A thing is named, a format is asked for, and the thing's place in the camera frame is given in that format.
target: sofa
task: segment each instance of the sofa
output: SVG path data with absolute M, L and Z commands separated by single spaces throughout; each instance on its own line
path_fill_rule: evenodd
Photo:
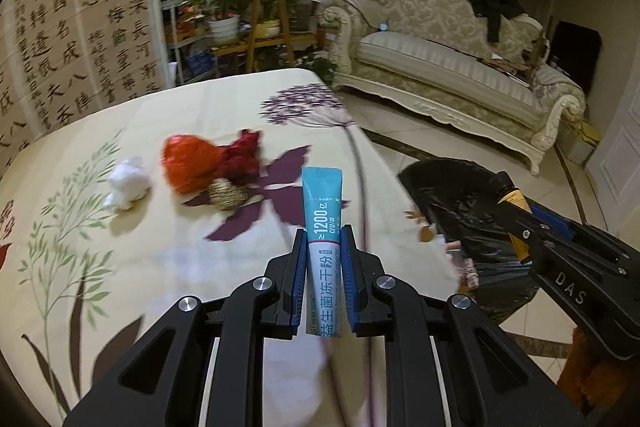
M 380 30 L 385 22 L 388 30 Z M 524 154 L 540 171 L 562 118 L 579 121 L 582 89 L 544 64 L 530 84 L 478 61 L 499 55 L 525 65 L 542 26 L 526 14 L 501 18 L 499 42 L 469 0 L 324 0 L 319 23 L 334 28 L 329 58 L 334 87 L 388 98 L 440 123 L 490 138 Z

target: orange object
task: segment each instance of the orange object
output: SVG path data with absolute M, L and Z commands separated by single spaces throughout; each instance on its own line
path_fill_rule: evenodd
M 198 136 L 176 135 L 164 141 L 162 165 L 178 194 L 206 190 L 218 177 L 224 149 Z

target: tablecloth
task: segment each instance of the tablecloth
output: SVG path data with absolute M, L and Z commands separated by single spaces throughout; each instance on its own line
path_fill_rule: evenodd
M 262 132 L 261 189 L 235 214 L 188 207 L 166 183 L 164 140 L 216 144 Z M 139 155 L 150 194 L 123 214 L 101 210 L 116 163 Z M 300 170 L 340 168 L 358 247 L 420 293 L 446 299 L 455 274 L 418 240 L 412 202 L 318 78 L 285 70 L 210 80 L 107 108 L 22 151 L 0 184 L 0 349 L 54 427 L 181 296 L 229 295 L 287 253 L 303 224 Z M 350 425 L 368 425 L 364 341 L 346 322 L 333 352 Z M 385 423 L 383 343 L 375 343 L 376 425 Z M 338 425 L 319 337 L 266 341 L 264 425 Z

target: brown fuzzy object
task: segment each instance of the brown fuzzy object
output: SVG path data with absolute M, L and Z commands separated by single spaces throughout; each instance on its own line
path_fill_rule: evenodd
M 558 387 L 581 410 L 608 409 L 618 401 L 638 369 L 638 360 L 622 362 L 598 353 L 584 332 L 575 328 L 574 343 Z

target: silver screw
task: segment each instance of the silver screw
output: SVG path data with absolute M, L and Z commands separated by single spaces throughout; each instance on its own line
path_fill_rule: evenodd
M 453 295 L 451 304 L 460 310 L 466 310 L 471 306 L 471 299 L 466 295 Z
M 396 285 L 396 280 L 390 275 L 382 275 L 376 279 L 376 284 L 383 290 L 390 290 Z
M 254 288 L 258 291 L 268 290 L 273 285 L 273 281 L 268 277 L 258 277 L 254 281 Z
M 183 297 L 178 302 L 178 308 L 180 308 L 183 312 L 190 312 L 198 305 L 198 301 L 196 301 L 193 297 Z

